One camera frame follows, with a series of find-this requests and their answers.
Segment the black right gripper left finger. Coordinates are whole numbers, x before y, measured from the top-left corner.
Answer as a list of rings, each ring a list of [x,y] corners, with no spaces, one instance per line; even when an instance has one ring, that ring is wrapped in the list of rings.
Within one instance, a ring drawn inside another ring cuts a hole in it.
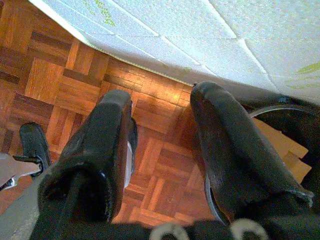
[[[65,145],[59,160],[45,173],[38,188],[38,209],[61,202],[71,178],[83,172],[88,182],[81,191],[90,218],[111,222],[119,213],[127,167],[128,144],[136,148],[137,125],[131,117],[128,92],[111,90],[94,107],[83,125]]]

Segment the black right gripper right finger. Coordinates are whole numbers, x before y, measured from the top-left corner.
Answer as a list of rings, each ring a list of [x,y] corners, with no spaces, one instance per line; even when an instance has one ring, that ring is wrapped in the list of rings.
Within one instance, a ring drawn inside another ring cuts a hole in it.
[[[202,158],[205,194],[223,224],[269,201],[309,209],[314,194],[286,168],[242,105],[214,82],[194,85],[190,95]]]

